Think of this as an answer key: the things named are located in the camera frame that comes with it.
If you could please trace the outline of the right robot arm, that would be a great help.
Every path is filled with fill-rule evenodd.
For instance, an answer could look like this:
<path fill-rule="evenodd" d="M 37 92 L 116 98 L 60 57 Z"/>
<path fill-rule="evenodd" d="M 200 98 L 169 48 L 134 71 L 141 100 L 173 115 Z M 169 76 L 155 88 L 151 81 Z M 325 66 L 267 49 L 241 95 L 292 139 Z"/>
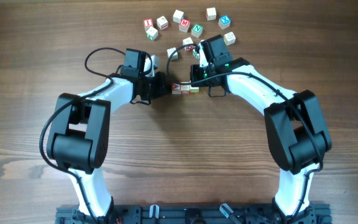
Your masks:
<path fill-rule="evenodd" d="M 264 116 L 269 151 L 280 168 L 273 199 L 277 221 L 294 223 L 310 215 L 311 180 L 323 169 L 324 155 L 332 147 L 316 95 L 280 87 L 244 58 L 234 59 L 221 35 L 201 41 L 195 50 L 200 62 L 191 66 L 192 85 L 221 86 Z"/>

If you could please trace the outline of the red A letter block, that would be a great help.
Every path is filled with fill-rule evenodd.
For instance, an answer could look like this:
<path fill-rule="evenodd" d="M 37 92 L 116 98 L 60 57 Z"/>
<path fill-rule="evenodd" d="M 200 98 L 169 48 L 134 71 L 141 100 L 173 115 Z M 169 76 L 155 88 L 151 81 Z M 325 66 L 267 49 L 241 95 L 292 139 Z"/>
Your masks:
<path fill-rule="evenodd" d="M 172 83 L 172 94 L 173 95 L 180 95 L 181 94 L 181 85 Z"/>

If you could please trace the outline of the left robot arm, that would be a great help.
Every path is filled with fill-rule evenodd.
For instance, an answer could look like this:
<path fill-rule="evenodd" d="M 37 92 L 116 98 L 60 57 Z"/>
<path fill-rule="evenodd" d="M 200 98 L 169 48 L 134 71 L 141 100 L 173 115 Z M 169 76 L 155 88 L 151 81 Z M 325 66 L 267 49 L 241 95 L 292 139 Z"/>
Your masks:
<path fill-rule="evenodd" d="M 39 141 L 40 153 L 51 167 L 68 174 L 79 204 L 60 207 L 56 223 L 136 223 L 140 207 L 115 206 L 101 168 L 107 154 L 110 115 L 122 105 L 151 101 L 166 95 L 169 87 L 158 70 L 159 59 L 147 52 L 127 49 L 124 63 L 105 75 L 95 89 L 61 94 L 55 112 Z"/>

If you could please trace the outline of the teal-sided picture block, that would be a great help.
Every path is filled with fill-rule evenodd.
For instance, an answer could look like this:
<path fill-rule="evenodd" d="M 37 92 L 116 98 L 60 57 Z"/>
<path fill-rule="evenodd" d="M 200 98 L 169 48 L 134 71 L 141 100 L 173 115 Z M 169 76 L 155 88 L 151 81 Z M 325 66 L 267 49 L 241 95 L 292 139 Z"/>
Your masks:
<path fill-rule="evenodd" d="M 154 27 L 150 27 L 146 30 L 146 35 L 148 39 L 155 41 L 158 37 L 158 30 Z"/>

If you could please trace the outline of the yellow-sided picture block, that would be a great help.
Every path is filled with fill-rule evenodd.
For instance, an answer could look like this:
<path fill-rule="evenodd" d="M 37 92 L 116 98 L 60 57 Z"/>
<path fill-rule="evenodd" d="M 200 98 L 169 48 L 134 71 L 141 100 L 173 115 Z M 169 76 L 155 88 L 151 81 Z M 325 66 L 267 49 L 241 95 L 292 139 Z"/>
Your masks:
<path fill-rule="evenodd" d="M 199 92 L 199 88 L 198 88 L 198 87 L 194 87 L 194 86 L 190 86 L 190 92 L 191 92 L 191 93 L 198 93 L 198 92 Z"/>

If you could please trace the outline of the dark red sided block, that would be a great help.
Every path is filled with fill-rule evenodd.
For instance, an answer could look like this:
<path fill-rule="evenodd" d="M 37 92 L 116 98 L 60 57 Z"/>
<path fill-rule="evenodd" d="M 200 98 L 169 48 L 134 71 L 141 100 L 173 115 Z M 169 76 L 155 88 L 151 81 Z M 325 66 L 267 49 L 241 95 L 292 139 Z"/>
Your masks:
<path fill-rule="evenodd" d="M 189 94 L 190 90 L 191 90 L 191 85 L 189 83 L 184 83 L 183 85 L 181 85 L 182 95 Z"/>

